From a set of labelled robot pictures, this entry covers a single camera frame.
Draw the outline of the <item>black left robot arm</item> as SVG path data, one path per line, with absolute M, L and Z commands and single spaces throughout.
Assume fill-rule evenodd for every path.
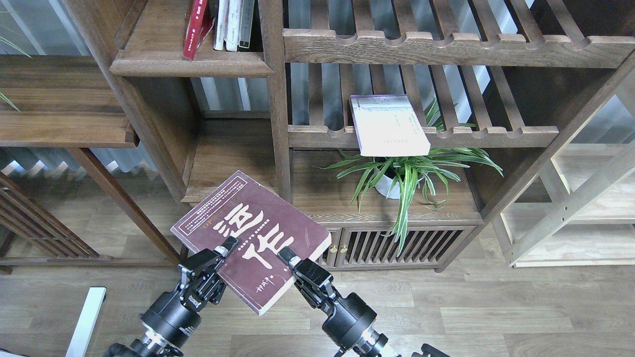
M 225 282 L 218 269 L 238 244 L 228 237 L 215 249 L 203 249 L 186 258 L 179 268 L 181 282 L 171 292 L 162 293 L 145 313 L 140 315 L 146 332 L 128 348 L 113 343 L 105 357 L 174 357 L 183 356 L 180 348 L 200 324 L 199 312 L 208 302 L 218 304 L 225 290 Z

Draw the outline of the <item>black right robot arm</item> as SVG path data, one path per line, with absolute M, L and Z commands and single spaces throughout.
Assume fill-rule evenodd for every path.
M 372 327 L 377 314 L 360 296 L 351 293 L 342 297 L 327 270 L 309 258 L 301 259 L 289 247 L 281 249 L 277 257 L 290 267 L 296 278 L 295 287 L 309 305 L 327 315 L 322 330 L 338 345 L 337 357 L 348 350 L 361 357 L 399 356 L 389 345 L 388 337 Z

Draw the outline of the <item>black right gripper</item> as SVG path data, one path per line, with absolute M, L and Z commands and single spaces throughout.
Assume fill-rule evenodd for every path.
M 333 276 L 309 258 L 301 259 L 289 247 L 277 257 L 292 270 L 295 286 L 309 305 L 327 315 L 322 330 L 339 347 L 338 353 L 354 350 L 358 354 L 377 352 L 378 334 L 372 328 L 377 316 L 356 293 L 343 298 L 332 285 Z

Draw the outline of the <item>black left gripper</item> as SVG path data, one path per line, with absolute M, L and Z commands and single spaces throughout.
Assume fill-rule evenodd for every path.
M 200 324 L 199 312 L 208 304 L 218 304 L 225 282 L 216 274 L 238 246 L 238 239 L 227 238 L 220 246 L 208 248 L 179 264 L 181 282 L 171 292 L 162 293 L 140 315 L 146 333 L 140 345 L 146 350 L 179 350 Z

